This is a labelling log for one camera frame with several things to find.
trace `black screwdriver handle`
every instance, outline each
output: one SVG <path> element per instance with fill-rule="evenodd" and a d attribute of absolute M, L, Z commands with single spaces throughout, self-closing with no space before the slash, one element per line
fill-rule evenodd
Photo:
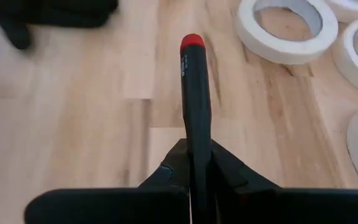
<path fill-rule="evenodd" d="M 193 223 L 216 223 L 211 176 L 211 102 L 206 51 L 202 38 L 196 34 L 187 35 L 182 40 L 180 56 L 183 119 L 191 166 Z"/>

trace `wood grain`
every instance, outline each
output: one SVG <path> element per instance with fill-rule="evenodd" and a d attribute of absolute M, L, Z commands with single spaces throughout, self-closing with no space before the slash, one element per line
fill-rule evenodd
<path fill-rule="evenodd" d="M 153 171 L 183 137 L 178 48 L 190 32 L 206 45 L 215 140 L 283 187 L 358 188 L 346 147 L 358 89 L 331 49 L 297 66 L 253 54 L 234 28 L 239 3 L 125 0 L 101 29 L 32 26 L 29 54 L 0 31 L 0 224 L 22 223 L 44 191 L 134 187 Z M 261 23 L 304 38 L 293 16 Z"/>

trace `black cloth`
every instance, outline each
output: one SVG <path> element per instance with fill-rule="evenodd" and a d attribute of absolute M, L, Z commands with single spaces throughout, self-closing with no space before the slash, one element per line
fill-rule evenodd
<path fill-rule="evenodd" d="M 100 27 L 117 7 L 118 0 L 0 0 L 0 26 L 16 48 L 26 49 L 27 24 Z"/>

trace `wooden floor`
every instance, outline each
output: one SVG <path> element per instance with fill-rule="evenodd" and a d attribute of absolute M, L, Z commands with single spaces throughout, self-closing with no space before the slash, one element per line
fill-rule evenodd
<path fill-rule="evenodd" d="M 299 66 L 247 50 L 239 3 L 125 0 L 102 29 L 32 27 L 27 55 L 0 32 L 0 224 L 23 223 L 44 191 L 135 187 L 158 166 L 184 135 L 179 46 L 191 32 L 207 48 L 217 142 L 283 187 L 358 188 L 346 148 L 358 89 L 331 50 Z M 293 17 L 272 11 L 261 23 L 305 38 Z"/>

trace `black fabric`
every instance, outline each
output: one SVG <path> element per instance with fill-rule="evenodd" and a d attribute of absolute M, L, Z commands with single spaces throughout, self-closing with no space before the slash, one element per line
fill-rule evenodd
<path fill-rule="evenodd" d="M 190 223 L 188 189 L 172 185 L 134 189 L 53 190 L 35 198 L 26 224 Z"/>
<path fill-rule="evenodd" d="M 117 7 L 118 0 L 0 0 L 0 26 L 16 48 L 27 49 L 27 24 L 100 27 Z"/>

